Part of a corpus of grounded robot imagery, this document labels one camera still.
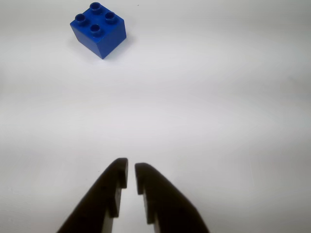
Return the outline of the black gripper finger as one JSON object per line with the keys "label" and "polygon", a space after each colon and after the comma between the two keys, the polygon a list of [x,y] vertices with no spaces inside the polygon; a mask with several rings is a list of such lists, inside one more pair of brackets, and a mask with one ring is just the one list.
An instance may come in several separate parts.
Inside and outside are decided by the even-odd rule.
{"label": "black gripper finger", "polygon": [[194,205],[158,170],[136,163],[137,191],[143,196],[146,219],[156,233],[208,233]]}
{"label": "black gripper finger", "polygon": [[128,159],[114,160],[83,196],[59,233],[110,233],[127,187]]}

